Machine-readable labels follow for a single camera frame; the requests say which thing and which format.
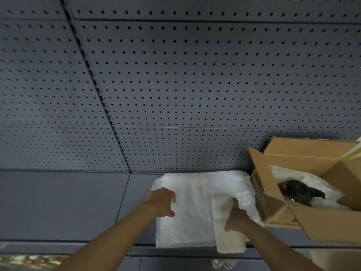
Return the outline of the yellow tape strip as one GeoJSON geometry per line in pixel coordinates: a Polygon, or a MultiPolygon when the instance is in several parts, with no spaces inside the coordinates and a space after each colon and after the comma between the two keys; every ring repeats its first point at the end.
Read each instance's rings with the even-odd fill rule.
{"type": "Polygon", "coordinates": [[[357,139],[358,144],[342,156],[342,160],[349,160],[361,157],[361,136],[357,139]]]}

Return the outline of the person's left forearm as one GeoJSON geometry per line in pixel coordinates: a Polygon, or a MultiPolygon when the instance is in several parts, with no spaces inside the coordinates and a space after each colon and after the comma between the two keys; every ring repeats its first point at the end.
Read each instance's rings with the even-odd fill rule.
{"type": "Polygon", "coordinates": [[[153,204],[142,203],[53,271],[116,271],[137,238],[156,219],[156,214],[153,204]]]}

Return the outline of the person's right hand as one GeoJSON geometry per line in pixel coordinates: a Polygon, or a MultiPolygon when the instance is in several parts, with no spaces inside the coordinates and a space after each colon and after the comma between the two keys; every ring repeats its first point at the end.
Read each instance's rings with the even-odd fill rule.
{"type": "Polygon", "coordinates": [[[235,222],[237,224],[237,232],[245,233],[251,221],[247,212],[239,208],[238,200],[232,198],[232,207],[227,222],[235,222]]]}

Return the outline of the crumpled clear plastic bag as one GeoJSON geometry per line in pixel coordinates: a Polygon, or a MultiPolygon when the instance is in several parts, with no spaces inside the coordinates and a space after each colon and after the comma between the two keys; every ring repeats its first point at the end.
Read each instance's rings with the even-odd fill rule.
{"type": "MultiPolygon", "coordinates": [[[[311,207],[318,209],[337,209],[350,211],[349,206],[341,205],[338,201],[344,197],[344,193],[324,179],[313,175],[311,173],[297,171],[289,168],[282,168],[275,165],[271,165],[270,169],[273,173],[273,177],[277,184],[286,181],[288,178],[294,178],[306,184],[308,187],[316,188],[325,193],[326,199],[321,198],[315,199],[311,203],[311,207]]],[[[286,201],[291,205],[300,206],[301,204],[294,203],[292,201],[286,201]]]]}

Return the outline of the clear plastic bottle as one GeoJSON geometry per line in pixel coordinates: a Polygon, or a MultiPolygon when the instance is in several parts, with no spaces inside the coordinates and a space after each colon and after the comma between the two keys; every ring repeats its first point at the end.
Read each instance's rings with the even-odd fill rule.
{"type": "Polygon", "coordinates": [[[235,259],[212,259],[211,265],[216,270],[226,269],[230,270],[236,267],[237,260],[235,259]]]}

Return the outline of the black rounded object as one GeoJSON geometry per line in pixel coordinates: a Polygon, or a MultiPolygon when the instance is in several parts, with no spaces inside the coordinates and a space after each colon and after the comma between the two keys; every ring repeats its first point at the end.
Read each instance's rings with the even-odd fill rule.
{"type": "Polygon", "coordinates": [[[311,203],[317,198],[326,199],[324,192],[316,188],[308,187],[303,182],[294,178],[288,178],[286,181],[279,183],[278,188],[286,201],[292,201],[309,207],[311,207],[311,203]]]}

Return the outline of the grey pegboard back panel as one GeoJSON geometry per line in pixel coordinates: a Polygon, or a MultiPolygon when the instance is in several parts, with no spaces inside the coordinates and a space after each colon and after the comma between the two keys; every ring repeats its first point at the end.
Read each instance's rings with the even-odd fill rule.
{"type": "MultiPolygon", "coordinates": [[[[361,0],[67,0],[132,172],[361,136],[361,0]]],[[[0,169],[128,172],[59,0],[0,0],[0,169]]]]}

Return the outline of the person's right forearm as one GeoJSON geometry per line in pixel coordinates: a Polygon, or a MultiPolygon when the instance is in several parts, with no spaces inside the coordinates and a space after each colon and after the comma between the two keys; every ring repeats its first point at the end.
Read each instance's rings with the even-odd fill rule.
{"type": "Polygon", "coordinates": [[[251,219],[242,223],[241,232],[251,241],[271,271],[324,271],[251,219]]]}

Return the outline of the row of snack packets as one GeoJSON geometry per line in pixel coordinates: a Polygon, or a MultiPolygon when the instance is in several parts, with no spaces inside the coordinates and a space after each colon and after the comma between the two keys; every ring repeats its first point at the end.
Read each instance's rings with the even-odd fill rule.
{"type": "Polygon", "coordinates": [[[25,268],[31,270],[54,269],[67,255],[15,255],[0,254],[0,267],[25,268]]]}

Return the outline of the open brown cardboard box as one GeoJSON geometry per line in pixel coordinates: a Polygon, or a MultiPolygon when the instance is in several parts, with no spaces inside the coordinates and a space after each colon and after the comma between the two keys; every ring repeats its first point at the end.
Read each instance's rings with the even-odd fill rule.
{"type": "Polygon", "coordinates": [[[302,229],[310,240],[361,244],[361,156],[343,159],[359,142],[274,136],[261,153],[248,147],[256,207],[267,227],[302,229]],[[344,193],[350,210],[292,205],[271,171],[278,166],[318,176],[344,193]]]}

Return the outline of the person's left hand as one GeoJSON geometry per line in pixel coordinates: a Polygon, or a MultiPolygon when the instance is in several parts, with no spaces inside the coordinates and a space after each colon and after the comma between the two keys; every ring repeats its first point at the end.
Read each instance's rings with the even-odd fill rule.
{"type": "Polygon", "coordinates": [[[162,209],[171,208],[171,204],[176,202],[176,195],[165,187],[151,191],[144,204],[149,209],[154,218],[162,217],[162,209]]]}

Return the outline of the grey metal shelf board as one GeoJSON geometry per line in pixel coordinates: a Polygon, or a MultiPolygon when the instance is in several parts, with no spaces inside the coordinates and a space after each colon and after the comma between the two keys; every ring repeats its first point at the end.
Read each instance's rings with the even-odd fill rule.
{"type": "Polygon", "coordinates": [[[0,171],[0,253],[71,254],[124,218],[160,176],[0,171]]]}

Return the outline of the plain cardboard box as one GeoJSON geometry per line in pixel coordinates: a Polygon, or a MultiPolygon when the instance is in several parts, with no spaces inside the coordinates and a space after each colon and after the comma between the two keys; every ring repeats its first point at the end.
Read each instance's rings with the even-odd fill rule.
{"type": "Polygon", "coordinates": [[[309,253],[324,271],[361,271],[361,249],[310,249],[309,253]]]}

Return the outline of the grey slotted shelf upright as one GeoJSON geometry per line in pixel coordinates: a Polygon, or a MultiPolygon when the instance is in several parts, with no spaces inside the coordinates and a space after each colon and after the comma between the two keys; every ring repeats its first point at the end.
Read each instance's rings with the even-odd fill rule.
{"type": "Polygon", "coordinates": [[[106,115],[106,118],[107,118],[107,121],[111,127],[111,131],[115,137],[115,140],[117,142],[117,145],[118,145],[118,148],[121,152],[121,155],[122,155],[122,159],[123,159],[123,162],[125,163],[125,166],[129,172],[129,174],[132,174],[132,168],[130,167],[129,165],[129,160],[126,156],[126,153],[124,152],[124,147],[123,147],[123,144],[120,140],[120,137],[118,135],[118,132],[115,128],[115,125],[114,125],[114,122],[113,122],[113,118],[111,117],[111,114],[110,114],[110,111],[109,111],[109,108],[108,108],[108,105],[105,101],[105,97],[103,95],[103,92],[99,86],[99,82],[97,80],[97,77],[95,75],[95,72],[92,68],[92,64],[90,63],[89,61],[89,57],[88,57],[88,54],[86,52],[86,49],[84,47],[84,42],[81,38],[81,34],[80,34],[80,31],[78,29],[78,26],[77,26],[77,21],[75,20],[75,18],[73,17],[72,13],[71,13],[71,10],[70,10],[70,5],[68,3],[67,0],[59,0],[60,4],[61,4],[61,7],[62,7],[62,10],[65,14],[65,17],[66,17],[66,20],[68,22],[68,24],[70,25],[70,29],[71,29],[71,32],[73,34],[73,36],[75,37],[75,41],[76,41],[76,44],[79,48],[79,52],[83,58],[83,62],[85,64],[85,67],[88,71],[88,75],[90,76],[91,80],[92,80],[92,84],[94,86],[94,89],[97,93],[97,96],[101,102],[101,105],[102,105],[102,108],[105,112],[105,115],[106,115]]]}

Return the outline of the white cloth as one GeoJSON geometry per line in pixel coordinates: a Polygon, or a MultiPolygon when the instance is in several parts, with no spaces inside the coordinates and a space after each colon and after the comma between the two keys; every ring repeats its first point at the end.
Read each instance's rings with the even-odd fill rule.
{"type": "Polygon", "coordinates": [[[214,236],[219,254],[240,254],[246,251],[245,240],[241,232],[225,231],[232,206],[231,196],[211,196],[214,236]]]}

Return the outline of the white plastic bag sheet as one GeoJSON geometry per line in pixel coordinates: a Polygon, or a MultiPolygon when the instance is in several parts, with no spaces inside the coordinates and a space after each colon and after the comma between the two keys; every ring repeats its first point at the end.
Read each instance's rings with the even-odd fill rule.
{"type": "Polygon", "coordinates": [[[211,196],[236,198],[239,208],[260,226],[250,176],[240,170],[204,173],[166,173],[154,181],[152,191],[165,187],[174,191],[171,204],[175,217],[156,219],[156,247],[216,247],[211,196]]]}

